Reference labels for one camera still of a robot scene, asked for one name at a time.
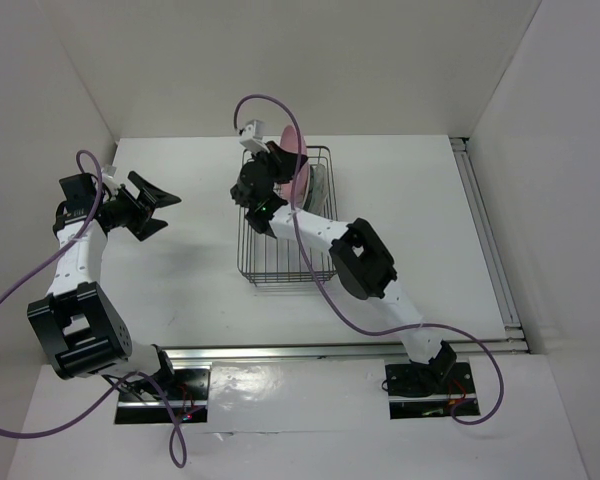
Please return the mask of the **clear glass plate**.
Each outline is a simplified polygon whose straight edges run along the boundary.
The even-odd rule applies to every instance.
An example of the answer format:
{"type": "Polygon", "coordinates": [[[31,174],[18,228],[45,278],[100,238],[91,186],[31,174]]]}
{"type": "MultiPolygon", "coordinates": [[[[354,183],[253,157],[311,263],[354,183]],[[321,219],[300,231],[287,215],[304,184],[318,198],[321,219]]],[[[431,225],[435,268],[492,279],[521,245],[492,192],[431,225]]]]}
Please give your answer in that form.
{"type": "Polygon", "coordinates": [[[317,164],[317,165],[321,166],[321,173],[323,174],[323,181],[322,181],[322,192],[321,192],[321,196],[320,196],[320,200],[319,200],[319,204],[318,204],[319,210],[314,214],[320,214],[322,212],[322,209],[323,209],[326,199],[328,197],[327,169],[322,164],[317,164]]]}

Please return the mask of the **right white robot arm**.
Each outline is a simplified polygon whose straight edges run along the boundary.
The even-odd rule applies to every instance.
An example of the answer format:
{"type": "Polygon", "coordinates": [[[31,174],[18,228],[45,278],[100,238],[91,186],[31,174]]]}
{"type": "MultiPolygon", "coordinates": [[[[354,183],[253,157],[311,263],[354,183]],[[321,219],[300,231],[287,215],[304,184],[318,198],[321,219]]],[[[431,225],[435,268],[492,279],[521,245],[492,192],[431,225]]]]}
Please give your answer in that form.
{"type": "Polygon", "coordinates": [[[428,392],[440,391],[451,379],[456,353],[416,309],[402,288],[395,261],[371,224],[361,218],[346,223],[294,209],[275,189],[293,179],[297,161],[307,157],[287,152],[275,142],[242,140],[251,159],[241,167],[230,193],[246,209],[253,230],[297,243],[330,256],[338,279],[352,297],[374,305],[397,333],[409,359],[418,365],[416,379],[428,392]]]}

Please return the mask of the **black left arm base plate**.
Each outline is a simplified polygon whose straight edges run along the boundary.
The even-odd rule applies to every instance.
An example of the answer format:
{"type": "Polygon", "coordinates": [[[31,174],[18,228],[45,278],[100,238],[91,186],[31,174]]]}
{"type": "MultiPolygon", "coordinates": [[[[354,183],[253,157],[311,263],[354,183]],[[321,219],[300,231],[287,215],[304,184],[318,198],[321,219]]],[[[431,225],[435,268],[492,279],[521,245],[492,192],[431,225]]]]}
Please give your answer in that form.
{"type": "MultiPolygon", "coordinates": [[[[167,352],[157,346],[150,348],[151,355],[134,355],[129,361],[134,371],[147,374],[164,392],[169,401],[184,401],[187,406],[206,402],[209,394],[210,370],[208,368],[176,369],[167,352]]],[[[147,403],[162,401],[156,387],[146,378],[133,375],[121,384],[121,394],[128,399],[147,403]]]]}

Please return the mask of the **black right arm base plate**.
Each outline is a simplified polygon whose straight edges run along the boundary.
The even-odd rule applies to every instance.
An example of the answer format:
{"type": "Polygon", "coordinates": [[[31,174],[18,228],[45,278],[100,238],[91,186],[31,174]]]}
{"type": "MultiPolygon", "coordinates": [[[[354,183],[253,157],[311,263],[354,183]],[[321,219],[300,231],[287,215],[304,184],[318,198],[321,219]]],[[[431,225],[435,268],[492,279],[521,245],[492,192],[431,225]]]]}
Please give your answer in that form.
{"type": "Polygon", "coordinates": [[[422,365],[415,363],[387,364],[386,379],[381,388],[390,396],[426,398],[434,395],[475,394],[476,388],[467,362],[453,365],[449,373],[438,380],[422,365]]]}

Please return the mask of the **blue patterned small plate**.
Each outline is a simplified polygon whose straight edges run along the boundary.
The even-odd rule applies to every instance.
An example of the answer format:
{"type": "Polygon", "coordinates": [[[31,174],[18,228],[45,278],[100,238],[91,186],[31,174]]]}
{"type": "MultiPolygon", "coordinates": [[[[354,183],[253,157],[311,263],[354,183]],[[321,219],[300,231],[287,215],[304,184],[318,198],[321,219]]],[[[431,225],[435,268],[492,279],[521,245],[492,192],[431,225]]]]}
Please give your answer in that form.
{"type": "Polygon", "coordinates": [[[321,173],[321,166],[311,166],[303,204],[303,209],[305,211],[316,213],[319,210],[318,204],[322,192],[322,181],[323,174],[321,173]]]}

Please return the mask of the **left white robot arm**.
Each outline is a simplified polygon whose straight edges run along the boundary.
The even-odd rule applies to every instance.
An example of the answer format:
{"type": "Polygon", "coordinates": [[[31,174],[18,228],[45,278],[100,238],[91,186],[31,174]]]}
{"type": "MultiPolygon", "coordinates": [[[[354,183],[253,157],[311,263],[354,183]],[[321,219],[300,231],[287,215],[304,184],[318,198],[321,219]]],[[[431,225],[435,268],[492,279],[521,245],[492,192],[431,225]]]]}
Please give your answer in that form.
{"type": "Polygon", "coordinates": [[[60,180],[65,199],[53,226],[60,258],[46,295],[29,304],[27,317],[60,378],[143,372],[143,389],[164,399],[177,387],[173,365],[161,347],[132,340],[100,285],[101,265],[112,230],[125,228],[144,241],[168,225],[154,218],[154,212],[181,200],[136,172],[128,178],[137,195],[112,180],[105,181],[99,194],[95,176],[88,173],[60,180]]]}

